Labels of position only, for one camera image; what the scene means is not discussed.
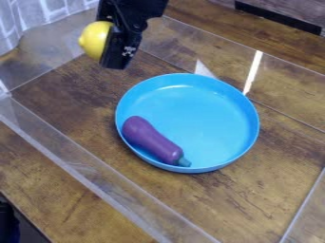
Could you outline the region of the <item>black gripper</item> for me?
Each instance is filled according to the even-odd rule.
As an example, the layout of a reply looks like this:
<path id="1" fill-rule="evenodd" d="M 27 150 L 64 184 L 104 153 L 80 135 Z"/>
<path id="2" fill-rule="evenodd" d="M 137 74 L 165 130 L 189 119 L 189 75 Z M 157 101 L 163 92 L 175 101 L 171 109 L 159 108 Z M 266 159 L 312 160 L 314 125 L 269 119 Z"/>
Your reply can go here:
<path id="1" fill-rule="evenodd" d="M 138 52 L 147 21 L 163 16 L 169 0 L 99 0 L 96 20 L 114 23 L 99 64 L 125 69 Z"/>

